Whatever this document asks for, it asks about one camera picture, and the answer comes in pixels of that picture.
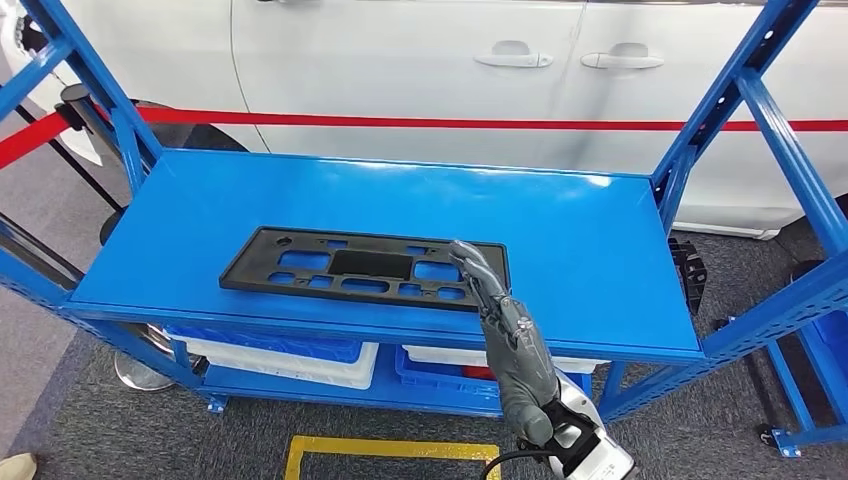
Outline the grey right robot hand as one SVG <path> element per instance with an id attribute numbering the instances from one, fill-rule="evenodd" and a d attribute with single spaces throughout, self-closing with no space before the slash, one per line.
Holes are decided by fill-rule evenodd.
<path id="1" fill-rule="evenodd" d="M 486 359 L 499 387 L 506 423 L 542 446 L 554 435 L 542 407 L 559 398 L 551 354 L 526 307 L 514 299 L 472 244 L 454 240 L 450 258 L 477 301 Z"/>

